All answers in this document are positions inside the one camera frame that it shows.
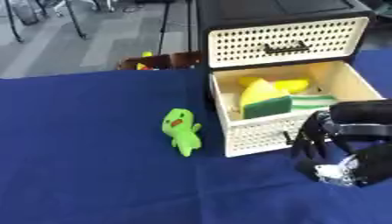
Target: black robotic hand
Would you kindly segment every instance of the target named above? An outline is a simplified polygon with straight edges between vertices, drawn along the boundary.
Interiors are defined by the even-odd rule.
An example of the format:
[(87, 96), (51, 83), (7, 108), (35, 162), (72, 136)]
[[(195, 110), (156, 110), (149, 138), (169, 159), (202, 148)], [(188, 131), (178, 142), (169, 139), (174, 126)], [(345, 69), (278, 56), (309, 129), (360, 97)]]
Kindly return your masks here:
[[(326, 139), (331, 139), (347, 156), (339, 164), (312, 159), (326, 158)], [(352, 150), (349, 142), (370, 141), (374, 145)], [(392, 101), (342, 102), (329, 111), (317, 111), (304, 123), (291, 148), (309, 159), (297, 170), (314, 181), (339, 186), (369, 186), (392, 177)]]
[(390, 141), (392, 139), (392, 100), (350, 101), (312, 114), (299, 130), (291, 148), (296, 157), (301, 151), (308, 158), (318, 153), (326, 158), (325, 141), (332, 140), (347, 155), (349, 142)]

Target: green sponge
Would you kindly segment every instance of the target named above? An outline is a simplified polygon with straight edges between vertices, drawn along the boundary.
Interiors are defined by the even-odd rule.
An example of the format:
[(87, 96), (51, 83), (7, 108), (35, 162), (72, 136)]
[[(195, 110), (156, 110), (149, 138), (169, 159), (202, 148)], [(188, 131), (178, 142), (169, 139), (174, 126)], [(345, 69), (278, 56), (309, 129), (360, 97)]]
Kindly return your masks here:
[(243, 119), (288, 113), (291, 111), (291, 105), (292, 99), (289, 95), (251, 103), (244, 106)]

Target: striped cloth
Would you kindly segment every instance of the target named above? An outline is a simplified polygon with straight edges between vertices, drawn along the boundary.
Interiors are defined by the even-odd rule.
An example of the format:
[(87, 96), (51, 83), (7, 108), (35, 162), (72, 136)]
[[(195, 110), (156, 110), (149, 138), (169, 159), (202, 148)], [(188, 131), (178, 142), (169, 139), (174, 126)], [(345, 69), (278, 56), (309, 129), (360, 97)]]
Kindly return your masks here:
[(329, 107), (338, 102), (335, 97), (329, 94), (294, 94), (291, 96), (291, 99), (291, 111), (319, 109)]

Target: chair leg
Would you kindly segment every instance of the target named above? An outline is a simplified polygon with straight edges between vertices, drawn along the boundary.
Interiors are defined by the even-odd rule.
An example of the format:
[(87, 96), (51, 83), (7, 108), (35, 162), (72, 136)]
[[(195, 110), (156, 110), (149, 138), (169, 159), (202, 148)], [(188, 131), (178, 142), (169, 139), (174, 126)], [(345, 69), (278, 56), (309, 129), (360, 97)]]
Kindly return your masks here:
[(23, 43), (23, 39), (19, 36), (17, 28), (15, 27), (15, 20), (12, 15), (10, 0), (4, 0), (4, 1), (5, 1), (5, 8), (7, 10), (7, 16), (8, 16), (8, 19), (10, 20), (10, 28), (12, 30), (12, 33), (14, 34), (14, 37), (17, 40), (17, 42)]
[(71, 3), (69, 2), (69, 0), (65, 0), (65, 1), (66, 1), (66, 7), (68, 8), (69, 15), (71, 16), (76, 32), (78, 32), (78, 35), (81, 39), (86, 39), (87, 35), (81, 31), (81, 27), (79, 26), (78, 20), (76, 19)]
[(44, 16), (44, 18), (48, 18), (45, 6), (39, 0), (35, 0), (35, 3), (41, 9), (42, 16)]

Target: black drawer top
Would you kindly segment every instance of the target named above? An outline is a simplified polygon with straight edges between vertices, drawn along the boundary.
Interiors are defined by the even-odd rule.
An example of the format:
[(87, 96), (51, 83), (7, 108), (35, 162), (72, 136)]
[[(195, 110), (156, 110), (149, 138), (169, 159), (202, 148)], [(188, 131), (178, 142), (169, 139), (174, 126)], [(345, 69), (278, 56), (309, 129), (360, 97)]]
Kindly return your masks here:
[(367, 14), (357, 0), (198, 0), (202, 29)]

